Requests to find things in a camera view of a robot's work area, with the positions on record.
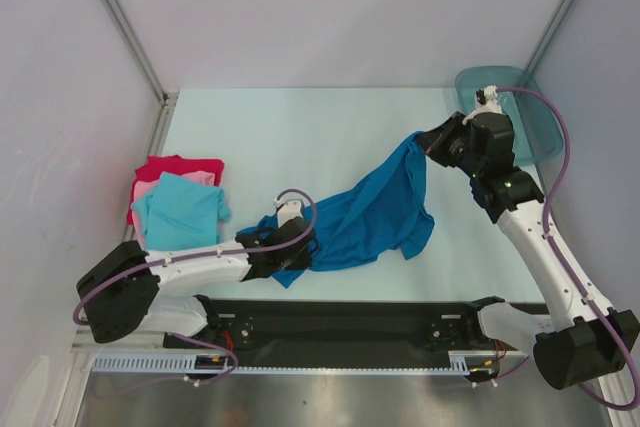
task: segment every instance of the metal floor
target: metal floor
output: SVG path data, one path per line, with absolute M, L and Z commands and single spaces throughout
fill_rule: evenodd
M 577 388 L 555 391 L 529 363 L 498 388 L 460 378 L 369 375 L 232 375 L 194 388 L 163 382 L 100 399 L 152 378 L 92 374 L 77 427 L 609 426 Z

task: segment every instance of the red cloth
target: red cloth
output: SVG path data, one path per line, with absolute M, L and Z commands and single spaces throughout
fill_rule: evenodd
M 162 172 L 169 172 L 171 174 L 183 175 L 189 172 L 197 172 L 202 170 L 204 172 L 210 172 L 215 174 L 216 179 L 214 184 L 220 185 L 222 180 L 222 170 L 224 169 L 224 162 L 219 159 L 183 159 L 179 155 L 170 155 L 168 157 L 156 157 L 150 155 L 147 157 L 147 163 L 142 167 L 136 169 L 136 180 L 131 184 L 131 195 L 129 197 L 129 211 L 127 212 L 127 224 L 133 225 L 133 218 L 131 217 L 131 204 L 133 203 L 133 191 L 136 182 L 139 180 L 144 182 L 153 182 L 160 178 Z

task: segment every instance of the teal bin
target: teal bin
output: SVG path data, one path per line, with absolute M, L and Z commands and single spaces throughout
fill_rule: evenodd
M 516 67 L 492 65 L 463 70 L 456 77 L 460 111 L 475 109 L 475 93 L 489 85 L 524 87 L 540 92 L 535 79 Z M 553 112 L 544 102 L 528 94 L 504 92 L 498 98 L 502 110 L 513 123 L 513 153 L 516 165 L 531 165 L 555 157 L 564 142 Z

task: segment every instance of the white table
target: white table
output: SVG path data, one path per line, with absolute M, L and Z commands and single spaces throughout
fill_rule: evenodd
M 288 187 L 316 201 L 351 189 L 409 134 L 457 109 L 452 89 L 183 90 L 162 155 L 220 158 L 232 211 L 223 237 L 274 212 Z M 305 272 L 288 289 L 273 279 L 203 286 L 222 299 L 443 302 L 497 295 L 543 302 L 524 262 L 472 199 L 468 179 L 428 163 L 426 209 L 435 229 L 421 255 L 399 251 L 336 272 Z M 527 171 L 538 180 L 533 167 Z

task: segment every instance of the white wall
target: white wall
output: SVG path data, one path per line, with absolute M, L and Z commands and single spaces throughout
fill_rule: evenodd
M 640 316 L 638 5 L 579 0 L 536 77 L 571 134 L 572 163 L 555 205 L 563 234 L 619 310 Z M 557 162 L 544 166 L 545 177 L 556 171 Z
M 451 86 L 524 66 L 559 0 L 121 0 L 168 90 Z
M 122 235 L 157 105 L 100 0 L 0 0 L 0 12 L 0 409 L 47 355 L 42 425 L 75 283 Z

